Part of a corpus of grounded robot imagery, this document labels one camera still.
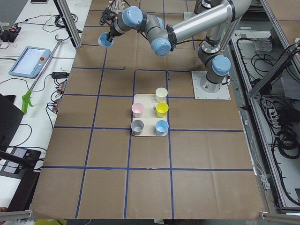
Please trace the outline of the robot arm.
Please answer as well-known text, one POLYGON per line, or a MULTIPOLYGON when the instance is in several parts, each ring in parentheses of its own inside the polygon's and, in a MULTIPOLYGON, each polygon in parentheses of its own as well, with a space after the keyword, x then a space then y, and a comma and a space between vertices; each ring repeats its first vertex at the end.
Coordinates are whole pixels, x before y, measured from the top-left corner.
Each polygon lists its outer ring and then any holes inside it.
POLYGON ((155 54, 165 56, 180 42, 206 31, 205 40, 200 43, 198 49, 198 57, 207 68, 204 81, 210 85, 221 85, 231 68, 230 60, 219 54, 222 27, 224 23, 240 19, 250 3, 249 0, 210 0, 209 8, 201 11, 202 1, 198 0, 194 16, 165 28, 160 18, 143 12, 137 6, 127 7, 121 15, 106 9, 102 13, 100 24, 107 23, 110 31, 100 35, 98 44, 110 47, 114 37, 136 30, 145 34, 155 54))

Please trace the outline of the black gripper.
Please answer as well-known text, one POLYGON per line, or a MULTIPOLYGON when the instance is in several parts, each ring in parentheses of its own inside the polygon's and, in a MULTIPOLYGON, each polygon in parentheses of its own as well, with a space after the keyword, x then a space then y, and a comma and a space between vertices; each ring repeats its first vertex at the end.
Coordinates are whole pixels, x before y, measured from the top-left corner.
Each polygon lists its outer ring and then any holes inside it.
POLYGON ((112 17, 110 26, 110 32, 107 34, 106 39, 108 42, 113 42, 113 37, 118 37, 120 33, 117 31, 115 25, 117 24, 117 18, 112 17))

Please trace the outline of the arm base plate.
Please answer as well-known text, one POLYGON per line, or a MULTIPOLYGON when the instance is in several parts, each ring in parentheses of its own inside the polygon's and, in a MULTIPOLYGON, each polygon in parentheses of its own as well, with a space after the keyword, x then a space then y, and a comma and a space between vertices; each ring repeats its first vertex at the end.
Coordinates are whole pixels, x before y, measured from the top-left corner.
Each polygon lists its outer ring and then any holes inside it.
POLYGON ((231 100, 225 78, 221 83, 213 84, 207 80, 206 73, 206 71, 191 71, 195 99, 231 100))

